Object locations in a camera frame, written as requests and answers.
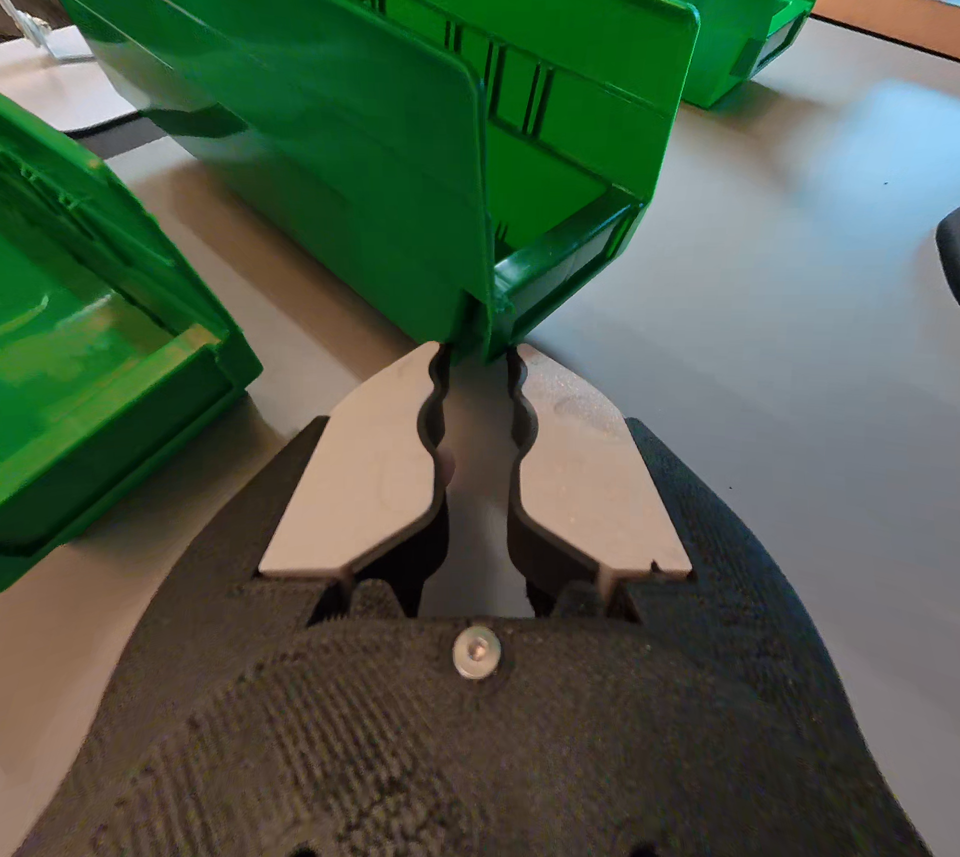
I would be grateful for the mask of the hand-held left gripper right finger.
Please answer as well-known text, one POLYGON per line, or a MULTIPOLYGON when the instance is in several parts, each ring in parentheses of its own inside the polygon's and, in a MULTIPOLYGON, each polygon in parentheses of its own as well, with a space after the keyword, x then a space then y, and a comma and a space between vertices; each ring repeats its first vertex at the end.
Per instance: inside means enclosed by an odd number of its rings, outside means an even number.
POLYGON ((685 581, 689 554, 620 409, 530 344, 508 363, 517 570, 529 582, 685 581))

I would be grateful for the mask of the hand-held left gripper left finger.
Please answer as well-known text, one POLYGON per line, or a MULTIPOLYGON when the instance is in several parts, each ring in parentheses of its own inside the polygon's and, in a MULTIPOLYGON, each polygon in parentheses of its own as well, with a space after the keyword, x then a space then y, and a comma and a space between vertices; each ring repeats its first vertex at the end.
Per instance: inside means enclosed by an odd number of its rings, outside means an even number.
POLYGON ((264 551, 269 579, 354 580, 437 517, 450 347, 428 340, 331 411, 264 551))

